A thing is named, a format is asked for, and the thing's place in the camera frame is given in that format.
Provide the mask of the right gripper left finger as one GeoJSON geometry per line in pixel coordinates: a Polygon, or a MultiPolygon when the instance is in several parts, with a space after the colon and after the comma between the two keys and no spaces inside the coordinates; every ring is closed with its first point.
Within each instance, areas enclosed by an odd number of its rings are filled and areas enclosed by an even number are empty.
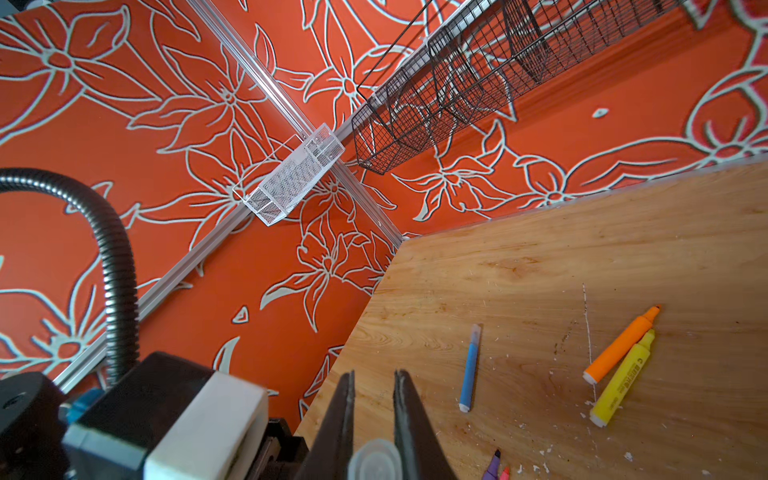
{"type": "Polygon", "coordinates": [[[355,374],[343,374],[295,479],[341,479],[348,476],[354,445],[355,374]]]}

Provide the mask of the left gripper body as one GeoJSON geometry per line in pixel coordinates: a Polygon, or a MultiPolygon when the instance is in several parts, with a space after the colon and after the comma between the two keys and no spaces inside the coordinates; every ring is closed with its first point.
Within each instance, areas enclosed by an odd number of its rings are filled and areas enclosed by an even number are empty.
{"type": "Polygon", "coordinates": [[[270,418],[246,479],[295,479],[308,454],[305,439],[294,435],[285,419],[270,418]]]}

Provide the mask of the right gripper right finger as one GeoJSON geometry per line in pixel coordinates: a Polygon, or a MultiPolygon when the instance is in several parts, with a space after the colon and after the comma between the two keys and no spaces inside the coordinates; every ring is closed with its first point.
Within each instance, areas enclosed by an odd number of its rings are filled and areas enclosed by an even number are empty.
{"type": "Polygon", "coordinates": [[[411,376],[397,370],[394,378],[394,443],[403,478],[456,480],[411,376]]]}

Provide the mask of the clear pen cap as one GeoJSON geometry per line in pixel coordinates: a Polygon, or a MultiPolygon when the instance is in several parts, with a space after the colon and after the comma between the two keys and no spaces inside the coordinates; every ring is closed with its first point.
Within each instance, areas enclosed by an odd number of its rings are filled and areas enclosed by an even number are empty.
{"type": "Polygon", "coordinates": [[[385,439],[367,442],[352,455],[347,479],[402,480],[402,460],[396,446],[385,439]]]}

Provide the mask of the blue marker pen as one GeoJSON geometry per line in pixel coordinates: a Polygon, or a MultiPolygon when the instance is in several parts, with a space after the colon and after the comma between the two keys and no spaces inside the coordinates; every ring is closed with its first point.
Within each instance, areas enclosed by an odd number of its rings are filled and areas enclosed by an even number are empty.
{"type": "Polygon", "coordinates": [[[479,357],[481,337],[482,325],[475,324],[471,330],[463,383],[458,403],[459,410],[462,413],[468,413],[472,408],[474,383],[477,373],[477,362],[479,357]]]}

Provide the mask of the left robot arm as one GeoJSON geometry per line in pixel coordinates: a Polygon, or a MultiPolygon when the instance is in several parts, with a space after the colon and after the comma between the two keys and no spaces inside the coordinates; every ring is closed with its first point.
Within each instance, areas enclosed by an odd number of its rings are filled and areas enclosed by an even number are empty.
{"type": "Polygon", "coordinates": [[[5,168],[5,192],[44,193],[88,221],[102,263],[108,387],[73,402],[39,372],[1,383],[5,479],[292,479],[307,446],[267,416],[252,383],[155,352],[139,354],[134,257],[113,207],[70,177],[5,168]]]}

